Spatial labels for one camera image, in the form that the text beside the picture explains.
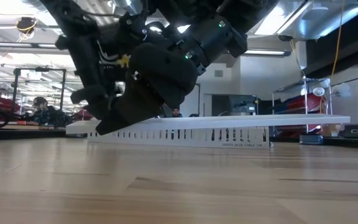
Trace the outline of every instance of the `person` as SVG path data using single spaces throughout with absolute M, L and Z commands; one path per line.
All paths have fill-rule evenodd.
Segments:
M 175 108 L 172 108 L 172 117 L 173 118 L 182 118 L 183 117 L 180 113 L 180 108 L 178 106 Z
M 32 121 L 29 124 L 44 125 L 57 122 L 58 111 L 53 106 L 48 106 L 48 101 L 44 97 L 36 97 L 33 107 L 37 111 L 31 116 Z

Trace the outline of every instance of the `hardwood floor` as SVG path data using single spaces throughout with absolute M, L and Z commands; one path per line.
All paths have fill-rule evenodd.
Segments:
M 0 141 L 1 223 L 358 223 L 358 149 Z

